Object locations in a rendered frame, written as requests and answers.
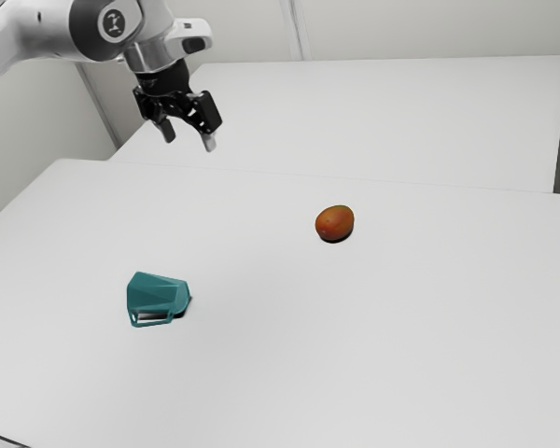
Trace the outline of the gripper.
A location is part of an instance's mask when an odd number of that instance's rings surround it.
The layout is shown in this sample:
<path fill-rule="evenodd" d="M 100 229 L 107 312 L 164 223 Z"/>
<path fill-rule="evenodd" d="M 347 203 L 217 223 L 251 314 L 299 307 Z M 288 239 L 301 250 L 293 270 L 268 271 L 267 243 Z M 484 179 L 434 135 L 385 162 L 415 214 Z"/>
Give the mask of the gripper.
<path fill-rule="evenodd" d="M 216 132 L 223 120 L 209 91 L 193 93 L 189 86 L 189 69 L 185 61 L 177 61 L 155 73 L 137 73 L 133 95 L 139 113 L 154 121 L 166 143 L 175 140 L 175 129 L 166 115 L 182 118 L 199 133 L 204 148 L 217 148 Z"/>

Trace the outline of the teal faceted mug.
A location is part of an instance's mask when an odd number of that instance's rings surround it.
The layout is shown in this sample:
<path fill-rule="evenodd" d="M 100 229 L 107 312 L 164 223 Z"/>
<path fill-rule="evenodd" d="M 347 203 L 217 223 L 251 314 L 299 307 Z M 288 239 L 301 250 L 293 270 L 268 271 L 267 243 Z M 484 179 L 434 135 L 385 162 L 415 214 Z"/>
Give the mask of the teal faceted mug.
<path fill-rule="evenodd" d="M 170 324 L 184 315 L 191 301 L 188 283 L 137 272 L 126 288 L 127 313 L 135 328 Z"/>

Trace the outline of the red orange mango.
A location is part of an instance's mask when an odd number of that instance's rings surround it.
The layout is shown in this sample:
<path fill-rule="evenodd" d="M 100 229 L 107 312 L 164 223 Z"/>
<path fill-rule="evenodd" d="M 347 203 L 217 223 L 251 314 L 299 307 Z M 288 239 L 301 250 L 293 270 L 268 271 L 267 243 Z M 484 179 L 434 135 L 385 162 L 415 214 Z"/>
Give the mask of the red orange mango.
<path fill-rule="evenodd" d="M 338 204 L 321 211 L 315 219 L 315 231 L 326 242 L 339 242 L 347 238 L 355 226 L 355 215 L 346 205 Z"/>

